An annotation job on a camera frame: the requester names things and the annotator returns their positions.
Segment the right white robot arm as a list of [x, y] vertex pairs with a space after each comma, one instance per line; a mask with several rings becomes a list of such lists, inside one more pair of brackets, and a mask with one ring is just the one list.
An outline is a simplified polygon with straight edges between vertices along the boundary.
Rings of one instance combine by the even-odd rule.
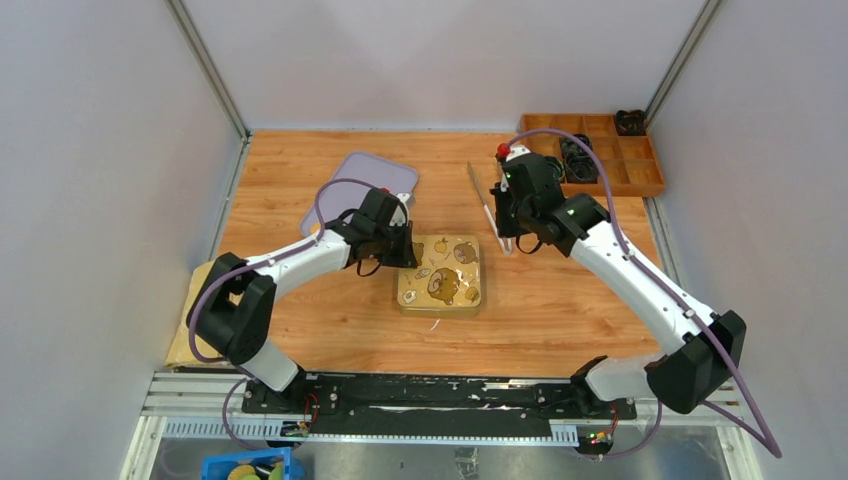
[[596, 417], [612, 400], [648, 397], [689, 414], [731, 376], [721, 357], [741, 357], [746, 324], [735, 312], [716, 314], [651, 263], [615, 226], [594, 197], [566, 196], [546, 159], [532, 152], [498, 161], [499, 183], [491, 188], [501, 236], [533, 234], [601, 279], [647, 326], [657, 354], [625, 359], [598, 357], [573, 376], [571, 403]]

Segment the metal kitchen tongs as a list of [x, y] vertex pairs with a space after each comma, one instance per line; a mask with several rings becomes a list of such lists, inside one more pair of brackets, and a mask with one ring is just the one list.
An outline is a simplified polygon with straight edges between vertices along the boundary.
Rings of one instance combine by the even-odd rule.
[[487, 221], [490, 225], [490, 228], [493, 232], [493, 235], [501, 252], [505, 256], [511, 256], [513, 253], [512, 241], [509, 238], [504, 238], [499, 235], [495, 215], [490, 209], [487, 200], [484, 198], [482, 186], [480, 184], [478, 176], [476, 175], [474, 167], [470, 162], [466, 163], [466, 170], [475, 190], [475, 193], [482, 204], [484, 214], [486, 215]]

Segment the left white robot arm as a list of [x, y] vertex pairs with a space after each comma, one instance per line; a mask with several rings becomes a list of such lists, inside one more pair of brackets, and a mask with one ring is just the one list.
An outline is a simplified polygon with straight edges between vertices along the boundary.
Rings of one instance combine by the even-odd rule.
[[306, 400], [305, 371], [269, 337], [275, 304], [312, 280], [366, 260], [416, 267], [412, 200], [410, 193], [369, 186], [359, 207], [320, 221], [303, 240], [248, 258], [220, 255], [186, 315], [192, 354], [204, 363], [230, 363], [266, 386], [279, 411], [298, 411]]

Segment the silver square tin lid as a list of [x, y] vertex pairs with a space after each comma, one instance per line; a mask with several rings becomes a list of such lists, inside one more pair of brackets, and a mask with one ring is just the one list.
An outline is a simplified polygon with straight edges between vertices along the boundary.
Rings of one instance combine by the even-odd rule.
[[482, 254], [473, 235], [415, 235], [423, 265], [396, 275], [395, 302], [404, 316], [472, 318], [483, 304]]

